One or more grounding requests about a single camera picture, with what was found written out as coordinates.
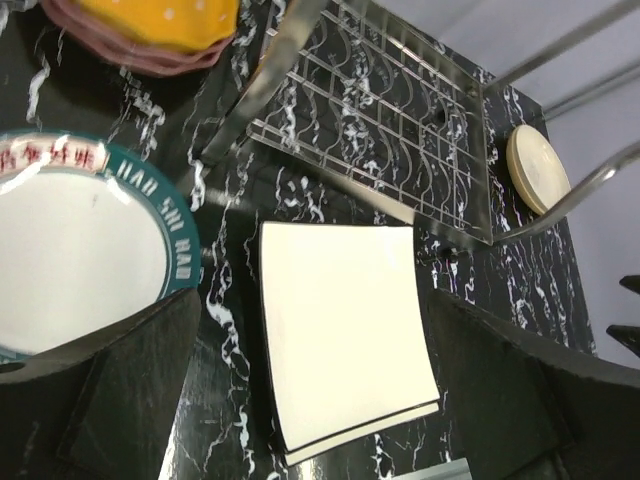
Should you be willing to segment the green rimmed white plate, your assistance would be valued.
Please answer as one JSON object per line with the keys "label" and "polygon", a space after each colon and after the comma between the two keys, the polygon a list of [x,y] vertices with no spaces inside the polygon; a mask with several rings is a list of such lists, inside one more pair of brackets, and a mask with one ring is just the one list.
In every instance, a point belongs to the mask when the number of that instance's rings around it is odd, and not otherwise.
{"label": "green rimmed white plate", "polygon": [[120,146],[65,131],[1,136],[1,360],[127,318],[201,278],[183,195]]}

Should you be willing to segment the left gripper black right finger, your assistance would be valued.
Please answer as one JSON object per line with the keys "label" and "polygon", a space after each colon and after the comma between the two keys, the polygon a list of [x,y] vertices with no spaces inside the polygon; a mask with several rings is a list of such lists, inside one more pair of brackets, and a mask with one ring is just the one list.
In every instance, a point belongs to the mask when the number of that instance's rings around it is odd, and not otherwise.
{"label": "left gripper black right finger", "polygon": [[473,478],[638,478],[638,370],[442,290],[427,320]]}

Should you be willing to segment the pink polka dot plate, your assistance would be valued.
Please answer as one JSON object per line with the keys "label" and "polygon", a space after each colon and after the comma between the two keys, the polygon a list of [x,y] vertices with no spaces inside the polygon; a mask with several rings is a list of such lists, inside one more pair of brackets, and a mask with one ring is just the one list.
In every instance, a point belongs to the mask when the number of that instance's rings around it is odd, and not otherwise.
{"label": "pink polka dot plate", "polygon": [[126,55],[124,52],[104,47],[89,47],[89,50],[109,64],[153,77],[172,77],[205,70],[214,66],[221,56],[221,51],[214,51],[199,59],[176,61]]}
{"label": "pink polka dot plate", "polygon": [[195,60],[206,53],[221,51],[233,41],[234,35],[221,39],[204,50],[195,53],[174,52],[160,46],[136,43],[118,33],[102,21],[84,13],[72,1],[41,1],[40,5],[47,17],[67,34],[89,50],[89,47],[104,47],[126,55],[148,57],[160,60]]}

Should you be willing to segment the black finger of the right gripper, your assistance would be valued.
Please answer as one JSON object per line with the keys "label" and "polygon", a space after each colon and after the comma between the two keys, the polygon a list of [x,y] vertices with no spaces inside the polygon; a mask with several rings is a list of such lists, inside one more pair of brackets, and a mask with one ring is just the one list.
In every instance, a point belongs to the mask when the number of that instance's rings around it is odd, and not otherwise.
{"label": "black finger of the right gripper", "polygon": [[619,284],[631,292],[640,294],[640,275],[626,275],[619,280]]}
{"label": "black finger of the right gripper", "polygon": [[640,327],[630,325],[610,325],[606,333],[614,340],[640,357]]}

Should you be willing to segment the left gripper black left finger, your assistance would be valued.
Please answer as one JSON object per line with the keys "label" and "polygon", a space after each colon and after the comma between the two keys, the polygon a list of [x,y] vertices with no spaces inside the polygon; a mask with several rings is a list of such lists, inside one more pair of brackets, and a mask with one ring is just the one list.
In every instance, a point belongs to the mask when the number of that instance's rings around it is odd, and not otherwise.
{"label": "left gripper black left finger", "polygon": [[2,365],[2,478],[158,478],[200,315],[183,289]]}

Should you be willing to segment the white square plate black rim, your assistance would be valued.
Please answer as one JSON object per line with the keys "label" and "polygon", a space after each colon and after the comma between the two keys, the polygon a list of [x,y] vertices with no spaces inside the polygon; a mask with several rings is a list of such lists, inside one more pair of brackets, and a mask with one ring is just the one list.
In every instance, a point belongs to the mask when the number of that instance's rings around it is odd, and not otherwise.
{"label": "white square plate black rim", "polygon": [[366,425],[354,427],[344,432],[336,433],[325,439],[311,443],[308,446],[301,447],[292,452],[282,455],[283,462],[287,467],[294,466],[300,462],[309,460],[333,448],[344,445],[359,438],[378,433],[379,431],[395,427],[421,417],[436,413],[439,411],[438,401],[427,403],[423,406],[417,406],[410,410],[393,414],[389,417],[375,420]]}

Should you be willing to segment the cream round plate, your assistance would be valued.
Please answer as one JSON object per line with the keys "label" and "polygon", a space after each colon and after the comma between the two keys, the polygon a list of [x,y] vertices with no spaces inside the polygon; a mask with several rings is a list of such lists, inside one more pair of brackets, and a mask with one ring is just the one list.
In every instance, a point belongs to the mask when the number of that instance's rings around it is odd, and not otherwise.
{"label": "cream round plate", "polygon": [[518,195],[537,215],[545,214],[571,190],[557,153],[532,126],[519,125],[511,132],[506,158]]}

